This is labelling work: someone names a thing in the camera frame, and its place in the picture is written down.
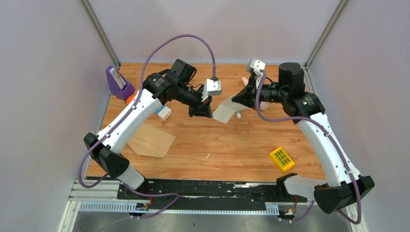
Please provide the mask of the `beige letter paper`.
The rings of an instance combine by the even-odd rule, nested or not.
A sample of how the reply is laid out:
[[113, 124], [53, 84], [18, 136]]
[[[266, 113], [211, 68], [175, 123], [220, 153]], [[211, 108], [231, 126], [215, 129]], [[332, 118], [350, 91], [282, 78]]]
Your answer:
[[227, 124], [236, 111], [249, 109], [249, 107], [233, 102], [232, 99], [236, 95], [232, 95], [224, 100], [213, 112], [213, 119], [221, 123]]

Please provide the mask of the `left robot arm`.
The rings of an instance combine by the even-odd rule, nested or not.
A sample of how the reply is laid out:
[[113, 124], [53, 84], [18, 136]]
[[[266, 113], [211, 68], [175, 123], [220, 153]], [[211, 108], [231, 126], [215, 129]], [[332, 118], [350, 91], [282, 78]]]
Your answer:
[[177, 59], [171, 68], [149, 75], [125, 109], [106, 128], [97, 134], [88, 133], [84, 143], [88, 155], [106, 173], [130, 187], [137, 200], [148, 194], [145, 177], [121, 154], [125, 144], [140, 126], [164, 104], [176, 100], [189, 107], [189, 116], [212, 118], [212, 94], [221, 93], [221, 83], [213, 76], [194, 89], [189, 82], [196, 68]]

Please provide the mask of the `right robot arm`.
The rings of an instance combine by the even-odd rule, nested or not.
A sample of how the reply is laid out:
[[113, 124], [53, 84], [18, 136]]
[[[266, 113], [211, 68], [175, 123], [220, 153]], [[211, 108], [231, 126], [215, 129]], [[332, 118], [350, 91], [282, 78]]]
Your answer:
[[248, 84], [232, 101], [259, 109], [260, 103], [280, 103], [287, 115], [307, 137], [325, 173], [324, 180], [291, 173], [277, 179], [276, 195], [288, 202], [295, 195], [314, 200], [331, 214], [356, 204], [374, 188], [370, 176], [363, 176], [352, 164], [333, 134], [325, 108], [318, 96], [305, 90], [304, 71], [298, 63], [286, 62], [278, 68], [278, 80], [266, 84], [265, 64], [252, 59], [247, 64]]

